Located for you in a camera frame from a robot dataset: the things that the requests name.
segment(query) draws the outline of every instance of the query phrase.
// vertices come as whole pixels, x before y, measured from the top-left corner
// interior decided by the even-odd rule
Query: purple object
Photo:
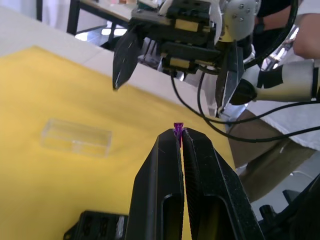
[[[181,142],[182,142],[182,131],[183,131],[183,122],[175,122],[173,124],[174,126],[174,129],[173,129],[173,132],[175,134],[175,136],[178,138],[179,140],[179,146],[181,148]]]

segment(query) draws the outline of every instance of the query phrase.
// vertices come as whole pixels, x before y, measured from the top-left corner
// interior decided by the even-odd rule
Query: transparent container
[[[41,144],[51,149],[106,158],[111,138],[111,131],[52,118],[42,131]]]

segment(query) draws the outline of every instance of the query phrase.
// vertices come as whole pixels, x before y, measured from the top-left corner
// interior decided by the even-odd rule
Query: floor
[[[83,32],[75,37],[87,41],[97,46],[102,45],[108,41],[111,23],[108,23],[106,27],[101,27],[89,32]],[[115,36],[121,36],[126,32],[125,29],[118,26],[115,32]],[[235,120],[241,112],[245,109],[245,106],[230,106],[224,113],[224,120]],[[320,173],[320,152],[315,153],[309,160],[303,163],[295,172],[283,180],[273,191],[267,194],[265,197],[252,203],[253,211],[258,220],[262,219],[259,208],[263,205],[271,205],[274,210],[279,213],[284,210],[288,203],[282,193],[284,190],[294,190],[302,192],[306,186]]]

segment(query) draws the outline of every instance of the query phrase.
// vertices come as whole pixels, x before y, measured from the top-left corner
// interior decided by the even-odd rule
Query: robotic hand
[[[298,0],[291,2],[289,30],[298,8]],[[294,62],[268,72],[255,65],[251,35],[260,4],[261,0],[166,0],[158,9],[134,9],[128,31],[114,51],[113,88],[117,90],[129,80],[148,37],[157,42],[162,66],[172,76],[176,71],[195,74],[197,70],[218,75],[218,113],[228,103],[319,99],[318,62]]]

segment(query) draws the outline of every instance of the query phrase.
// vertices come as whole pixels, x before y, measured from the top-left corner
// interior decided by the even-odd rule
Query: yellow mat
[[[109,157],[41,147],[49,118],[112,131]],[[113,92],[109,77],[38,47],[0,58],[0,238],[61,240],[84,210],[127,214],[135,175],[173,122],[207,134],[234,167],[228,140],[186,108],[131,86]]]

